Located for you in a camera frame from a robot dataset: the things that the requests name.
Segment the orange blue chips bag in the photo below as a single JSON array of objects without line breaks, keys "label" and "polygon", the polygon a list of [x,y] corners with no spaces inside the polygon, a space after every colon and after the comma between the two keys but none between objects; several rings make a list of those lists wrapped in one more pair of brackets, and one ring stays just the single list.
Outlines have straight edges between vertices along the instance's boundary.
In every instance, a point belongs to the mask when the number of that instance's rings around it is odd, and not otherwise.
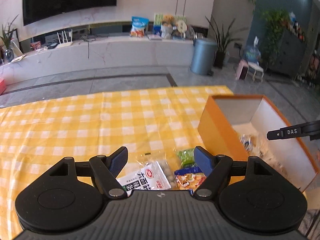
[{"label": "orange blue chips bag", "polygon": [[174,172],[178,188],[194,194],[196,189],[205,181],[206,176],[198,166],[182,168]]}]

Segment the beige bread snack bag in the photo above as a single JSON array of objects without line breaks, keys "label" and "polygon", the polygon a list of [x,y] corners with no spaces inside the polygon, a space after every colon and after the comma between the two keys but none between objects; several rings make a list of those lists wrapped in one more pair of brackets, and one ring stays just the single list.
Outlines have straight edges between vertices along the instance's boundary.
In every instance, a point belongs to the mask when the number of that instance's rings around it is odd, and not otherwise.
[{"label": "beige bread snack bag", "polygon": [[277,159],[269,150],[266,140],[261,135],[239,134],[239,140],[248,155],[257,156],[270,166],[278,164]]}]

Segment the white gluten stick packet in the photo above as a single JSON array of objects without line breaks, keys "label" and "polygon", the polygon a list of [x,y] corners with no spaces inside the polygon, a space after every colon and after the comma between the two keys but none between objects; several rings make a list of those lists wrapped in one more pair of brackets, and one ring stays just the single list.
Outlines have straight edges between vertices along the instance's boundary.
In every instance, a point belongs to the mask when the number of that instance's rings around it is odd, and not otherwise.
[{"label": "white gluten stick packet", "polygon": [[153,161],[137,171],[117,178],[128,196],[133,190],[169,190],[172,185],[159,161]]}]

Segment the clear popcorn ball bag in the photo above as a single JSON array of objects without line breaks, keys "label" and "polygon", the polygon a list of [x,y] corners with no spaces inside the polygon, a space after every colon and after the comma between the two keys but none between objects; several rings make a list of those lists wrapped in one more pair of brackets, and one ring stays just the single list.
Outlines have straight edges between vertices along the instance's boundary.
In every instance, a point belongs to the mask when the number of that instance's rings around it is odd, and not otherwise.
[{"label": "clear popcorn ball bag", "polygon": [[170,168],[165,155],[147,152],[137,157],[140,171],[150,181],[151,190],[173,190],[177,188],[175,175]]}]

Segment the green pea snack packet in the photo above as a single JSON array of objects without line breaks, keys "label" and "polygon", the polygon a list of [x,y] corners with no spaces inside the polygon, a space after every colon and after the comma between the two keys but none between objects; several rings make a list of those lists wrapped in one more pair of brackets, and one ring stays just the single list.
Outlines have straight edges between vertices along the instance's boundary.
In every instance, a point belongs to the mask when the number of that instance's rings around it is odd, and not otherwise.
[{"label": "green pea snack packet", "polygon": [[176,152],[181,168],[189,168],[196,166],[194,150],[194,148],[190,148],[186,150],[179,150]]}]

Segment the yellow checkered tablecloth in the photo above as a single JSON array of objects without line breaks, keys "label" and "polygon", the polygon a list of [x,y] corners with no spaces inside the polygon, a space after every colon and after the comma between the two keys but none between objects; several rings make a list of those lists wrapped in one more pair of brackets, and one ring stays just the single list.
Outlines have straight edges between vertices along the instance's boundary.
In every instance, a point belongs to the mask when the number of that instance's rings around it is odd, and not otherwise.
[{"label": "yellow checkered tablecloth", "polygon": [[17,195],[64,157],[87,161],[125,146],[126,172],[146,153],[178,168],[178,150],[202,145],[197,128],[208,97],[223,94],[231,90],[226,86],[127,90],[1,109],[1,239],[12,239],[21,231]]}]

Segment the pink small heater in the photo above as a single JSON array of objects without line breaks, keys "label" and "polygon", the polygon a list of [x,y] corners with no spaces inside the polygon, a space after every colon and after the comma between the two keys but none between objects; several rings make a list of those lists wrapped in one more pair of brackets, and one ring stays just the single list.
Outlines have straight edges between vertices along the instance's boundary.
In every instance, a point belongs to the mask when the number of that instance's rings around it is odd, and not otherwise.
[{"label": "pink small heater", "polygon": [[245,60],[241,60],[235,72],[236,80],[244,80],[248,73],[248,63]]}]

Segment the blue water jug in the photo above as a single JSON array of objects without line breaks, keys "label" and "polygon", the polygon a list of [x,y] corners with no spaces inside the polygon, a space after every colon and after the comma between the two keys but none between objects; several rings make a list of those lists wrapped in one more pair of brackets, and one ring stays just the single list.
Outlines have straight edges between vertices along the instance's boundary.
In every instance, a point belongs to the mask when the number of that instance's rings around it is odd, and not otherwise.
[{"label": "blue water jug", "polygon": [[247,46],[244,51],[244,59],[249,63],[259,64],[261,52],[258,48],[259,38],[256,36],[252,46]]}]

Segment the grey blue trash bin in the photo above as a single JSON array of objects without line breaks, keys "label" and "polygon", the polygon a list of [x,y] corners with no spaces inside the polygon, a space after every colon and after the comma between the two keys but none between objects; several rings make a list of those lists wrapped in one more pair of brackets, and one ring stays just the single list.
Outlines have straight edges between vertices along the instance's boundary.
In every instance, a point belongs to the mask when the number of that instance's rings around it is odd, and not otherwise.
[{"label": "grey blue trash bin", "polygon": [[194,40],[194,53],[190,70],[198,75],[213,75],[212,67],[217,51],[217,43],[208,38]]}]

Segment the hanging green vine plant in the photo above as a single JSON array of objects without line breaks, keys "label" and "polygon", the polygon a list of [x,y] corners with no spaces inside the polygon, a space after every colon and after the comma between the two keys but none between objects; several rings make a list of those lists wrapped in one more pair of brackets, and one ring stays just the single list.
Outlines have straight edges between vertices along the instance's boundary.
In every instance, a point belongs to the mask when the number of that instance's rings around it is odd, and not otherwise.
[{"label": "hanging green vine plant", "polygon": [[269,67],[279,54],[279,42],[289,23],[289,13],[285,9],[263,11],[261,19],[265,22],[265,36],[262,43],[262,63]]}]

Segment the potted plant by bin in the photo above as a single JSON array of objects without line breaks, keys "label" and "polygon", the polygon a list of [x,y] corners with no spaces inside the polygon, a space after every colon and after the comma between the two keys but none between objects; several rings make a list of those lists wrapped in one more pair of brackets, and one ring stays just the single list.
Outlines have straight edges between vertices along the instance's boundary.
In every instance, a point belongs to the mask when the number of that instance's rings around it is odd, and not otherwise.
[{"label": "potted plant by bin", "polygon": [[210,19],[206,16],[205,17],[207,22],[209,23],[209,26],[211,27],[215,41],[217,44],[217,50],[215,53],[215,59],[214,59],[214,67],[222,68],[223,67],[223,61],[226,57],[226,51],[227,47],[232,42],[236,41],[242,41],[242,38],[235,37],[237,33],[241,33],[243,31],[247,31],[249,27],[241,27],[238,29],[233,29],[233,25],[235,23],[235,18],[232,19],[231,23],[227,28],[224,27],[224,24],[221,25],[221,28],[218,27],[216,20],[213,18],[213,16],[210,17]]}]

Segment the pink storage box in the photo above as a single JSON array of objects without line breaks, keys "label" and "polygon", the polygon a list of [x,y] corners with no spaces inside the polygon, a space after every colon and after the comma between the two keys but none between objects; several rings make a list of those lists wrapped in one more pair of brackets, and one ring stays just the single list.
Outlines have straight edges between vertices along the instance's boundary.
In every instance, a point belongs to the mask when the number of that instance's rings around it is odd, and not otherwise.
[{"label": "pink storage box", "polygon": [[5,90],[6,90],[5,80],[1,77],[0,78],[0,95],[2,95]]}]

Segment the white wifi router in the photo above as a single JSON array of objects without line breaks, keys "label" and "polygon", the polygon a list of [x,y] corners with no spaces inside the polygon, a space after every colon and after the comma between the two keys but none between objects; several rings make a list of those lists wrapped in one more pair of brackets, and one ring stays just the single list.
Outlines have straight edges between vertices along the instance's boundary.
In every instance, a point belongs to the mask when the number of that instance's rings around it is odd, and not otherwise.
[{"label": "white wifi router", "polygon": [[58,38],[58,43],[56,48],[64,48],[64,47],[69,47],[73,44],[73,31],[72,29],[67,32],[65,30],[61,31],[60,33],[57,32],[57,38]]}]

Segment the green plant glass vase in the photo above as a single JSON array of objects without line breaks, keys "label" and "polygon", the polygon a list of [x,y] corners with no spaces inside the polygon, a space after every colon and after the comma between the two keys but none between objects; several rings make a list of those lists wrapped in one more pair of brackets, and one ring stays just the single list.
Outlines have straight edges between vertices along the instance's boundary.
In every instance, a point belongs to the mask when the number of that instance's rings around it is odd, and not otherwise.
[{"label": "green plant glass vase", "polygon": [[13,37],[16,29],[13,28],[12,25],[15,22],[17,17],[18,17],[18,15],[16,15],[11,22],[8,22],[5,25],[2,25],[1,40],[2,40],[3,46],[5,48],[5,51],[4,51],[5,57],[8,62],[11,62],[14,59],[14,51],[11,48],[11,40],[12,40],[12,37]]}]

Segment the blue snack bag on console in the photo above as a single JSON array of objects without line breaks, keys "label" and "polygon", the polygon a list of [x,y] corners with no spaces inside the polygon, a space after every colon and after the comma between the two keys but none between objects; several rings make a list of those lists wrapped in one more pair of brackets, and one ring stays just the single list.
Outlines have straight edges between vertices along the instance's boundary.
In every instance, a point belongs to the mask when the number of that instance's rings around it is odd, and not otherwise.
[{"label": "blue snack bag on console", "polygon": [[149,20],[144,17],[132,16],[131,18],[131,31],[132,37],[144,37],[145,31],[148,28]]}]

